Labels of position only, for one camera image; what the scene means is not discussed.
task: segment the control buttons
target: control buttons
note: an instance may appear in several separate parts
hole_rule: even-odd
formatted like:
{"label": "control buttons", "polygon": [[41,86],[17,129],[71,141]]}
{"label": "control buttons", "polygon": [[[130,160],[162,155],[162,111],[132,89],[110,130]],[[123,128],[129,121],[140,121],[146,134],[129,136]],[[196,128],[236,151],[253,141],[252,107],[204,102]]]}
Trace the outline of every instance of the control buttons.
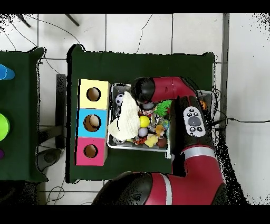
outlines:
{"label": "control buttons", "polygon": [[192,137],[203,137],[206,134],[202,113],[197,107],[189,106],[183,111],[186,132]]}
{"label": "control buttons", "polygon": [[200,126],[200,124],[201,124],[200,118],[198,118],[198,117],[190,117],[188,119],[188,124],[190,126],[193,126],[193,127]]}

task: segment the blue cup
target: blue cup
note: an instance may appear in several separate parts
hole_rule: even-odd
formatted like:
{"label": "blue cup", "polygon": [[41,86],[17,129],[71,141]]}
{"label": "blue cup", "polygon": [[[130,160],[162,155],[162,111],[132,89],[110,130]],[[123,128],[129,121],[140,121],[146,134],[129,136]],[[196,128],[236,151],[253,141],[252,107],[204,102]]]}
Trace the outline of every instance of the blue cup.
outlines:
{"label": "blue cup", "polygon": [[0,64],[0,80],[11,80],[15,77],[13,70]]}

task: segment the pink box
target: pink box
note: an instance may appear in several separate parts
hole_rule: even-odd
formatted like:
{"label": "pink box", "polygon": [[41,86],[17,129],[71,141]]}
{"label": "pink box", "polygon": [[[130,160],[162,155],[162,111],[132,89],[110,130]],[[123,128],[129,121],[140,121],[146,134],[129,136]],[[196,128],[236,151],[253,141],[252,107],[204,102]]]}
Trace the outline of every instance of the pink box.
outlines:
{"label": "pink box", "polygon": [[[87,145],[95,145],[98,153],[94,158],[88,158],[84,154],[84,148]],[[105,138],[85,138],[78,137],[76,162],[74,165],[79,166],[103,166],[107,157],[107,144]]]}

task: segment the yellow box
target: yellow box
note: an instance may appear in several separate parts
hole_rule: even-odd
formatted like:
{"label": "yellow box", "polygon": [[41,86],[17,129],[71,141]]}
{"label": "yellow box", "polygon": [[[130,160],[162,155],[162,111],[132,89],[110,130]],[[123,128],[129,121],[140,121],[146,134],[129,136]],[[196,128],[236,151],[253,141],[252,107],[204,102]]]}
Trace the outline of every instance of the yellow box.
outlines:
{"label": "yellow box", "polygon": [[[107,81],[81,79],[80,84],[80,108],[104,109],[107,110],[109,104],[110,83]],[[97,101],[88,99],[88,90],[96,88],[100,98]]]}

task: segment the green toy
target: green toy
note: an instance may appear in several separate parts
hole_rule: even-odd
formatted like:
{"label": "green toy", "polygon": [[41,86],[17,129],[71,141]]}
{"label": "green toy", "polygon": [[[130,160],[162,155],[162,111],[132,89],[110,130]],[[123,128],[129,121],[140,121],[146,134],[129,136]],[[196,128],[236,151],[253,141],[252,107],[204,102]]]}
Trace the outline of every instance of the green toy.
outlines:
{"label": "green toy", "polygon": [[167,109],[171,106],[171,100],[164,100],[157,104],[155,113],[158,114],[160,117],[165,117],[167,114]]}
{"label": "green toy", "polygon": [[0,141],[2,141],[8,134],[9,126],[10,124],[8,119],[4,115],[0,114]]}

